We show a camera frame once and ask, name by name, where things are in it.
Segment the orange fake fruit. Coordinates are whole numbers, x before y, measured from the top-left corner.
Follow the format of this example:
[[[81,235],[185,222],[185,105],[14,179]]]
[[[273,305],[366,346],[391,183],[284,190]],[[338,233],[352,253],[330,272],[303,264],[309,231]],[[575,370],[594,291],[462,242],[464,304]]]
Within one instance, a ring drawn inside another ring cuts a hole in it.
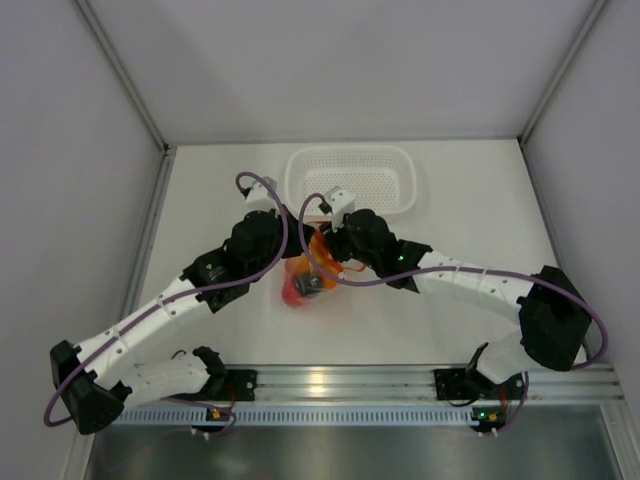
[[[325,271],[334,276],[340,274],[341,266],[333,259],[326,245],[324,236],[320,231],[314,233],[309,247],[313,258]]]

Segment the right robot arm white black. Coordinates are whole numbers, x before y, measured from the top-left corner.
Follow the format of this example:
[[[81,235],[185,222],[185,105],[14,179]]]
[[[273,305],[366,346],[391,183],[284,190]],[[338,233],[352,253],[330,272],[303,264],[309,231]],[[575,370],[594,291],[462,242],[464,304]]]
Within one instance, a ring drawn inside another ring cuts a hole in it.
[[[325,195],[320,209],[330,217],[321,232],[335,260],[355,260],[390,287],[449,297],[515,325],[515,331],[476,349],[466,373],[475,395],[491,396],[530,369],[575,368],[592,319],[561,269],[545,265],[524,275],[460,262],[427,244],[397,238],[384,218],[356,208],[352,195],[340,187]]]

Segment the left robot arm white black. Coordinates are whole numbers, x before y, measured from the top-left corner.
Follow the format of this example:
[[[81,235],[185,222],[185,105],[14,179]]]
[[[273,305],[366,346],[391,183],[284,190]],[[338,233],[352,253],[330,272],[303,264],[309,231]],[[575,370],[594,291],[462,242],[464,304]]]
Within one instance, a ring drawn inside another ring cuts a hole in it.
[[[296,220],[269,177],[248,173],[241,187],[249,209],[223,244],[198,256],[150,302],[104,332],[78,344],[62,341],[50,351],[56,391],[44,423],[63,402],[82,435],[97,433],[123,412],[164,399],[214,400],[226,394],[226,366],[202,346],[174,358],[146,363],[153,348],[184,331],[205,313],[215,314],[248,293],[285,257]]]

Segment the clear zip top bag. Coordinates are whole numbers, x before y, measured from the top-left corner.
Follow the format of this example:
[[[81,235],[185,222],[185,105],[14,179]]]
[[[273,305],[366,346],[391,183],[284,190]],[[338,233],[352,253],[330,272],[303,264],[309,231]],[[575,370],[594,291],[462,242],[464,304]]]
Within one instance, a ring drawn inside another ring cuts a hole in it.
[[[325,228],[331,229],[328,222],[313,222],[312,226],[315,228],[315,233],[309,250],[316,262],[325,270],[345,278],[347,272],[360,273],[366,269],[365,265],[356,261],[341,263],[332,257],[323,236]],[[304,254],[285,260],[281,297],[288,307],[307,306],[319,296],[333,291],[338,286],[337,282],[317,270]]]

